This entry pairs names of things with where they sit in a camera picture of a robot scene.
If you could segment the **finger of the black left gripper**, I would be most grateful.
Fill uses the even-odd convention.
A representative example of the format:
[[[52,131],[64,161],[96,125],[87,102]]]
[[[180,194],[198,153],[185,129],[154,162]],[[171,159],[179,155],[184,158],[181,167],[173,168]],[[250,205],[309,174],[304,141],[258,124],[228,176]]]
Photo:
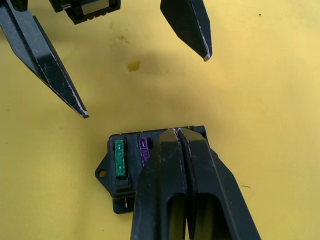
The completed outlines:
[[[179,39],[205,62],[212,57],[211,24],[203,0],[162,0],[160,10]]]
[[[0,2],[0,26],[13,53],[50,90],[82,118],[88,118],[66,68],[36,16],[18,11],[10,0]]]

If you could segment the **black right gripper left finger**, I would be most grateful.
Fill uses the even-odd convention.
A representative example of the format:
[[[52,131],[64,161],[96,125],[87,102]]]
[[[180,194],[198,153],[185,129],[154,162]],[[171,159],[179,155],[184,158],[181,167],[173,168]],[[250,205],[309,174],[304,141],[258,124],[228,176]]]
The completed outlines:
[[[183,240],[187,184],[176,131],[159,135],[141,170],[135,193],[132,240]]]

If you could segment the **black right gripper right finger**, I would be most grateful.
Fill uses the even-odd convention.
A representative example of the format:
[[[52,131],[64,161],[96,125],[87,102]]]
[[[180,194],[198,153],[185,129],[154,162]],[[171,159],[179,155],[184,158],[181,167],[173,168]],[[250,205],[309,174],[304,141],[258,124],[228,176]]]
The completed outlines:
[[[259,240],[261,237],[231,171],[195,131],[177,131],[188,186],[187,224],[192,240]]]

